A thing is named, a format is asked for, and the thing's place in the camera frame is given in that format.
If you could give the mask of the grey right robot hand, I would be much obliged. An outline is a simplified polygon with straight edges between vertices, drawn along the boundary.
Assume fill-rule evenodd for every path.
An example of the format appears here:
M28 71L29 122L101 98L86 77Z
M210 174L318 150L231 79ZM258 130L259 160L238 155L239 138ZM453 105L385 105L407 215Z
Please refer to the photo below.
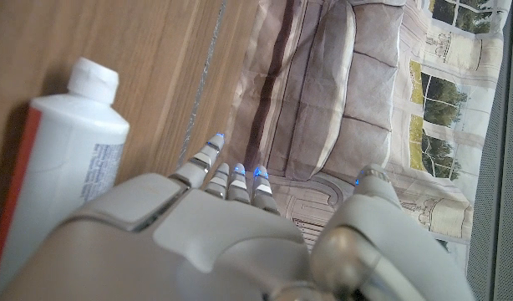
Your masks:
M315 244L282 217L267 171L217 164L214 135L175 173L125 181L65 217L1 300L471 300L464 274L402 209L383 168Z

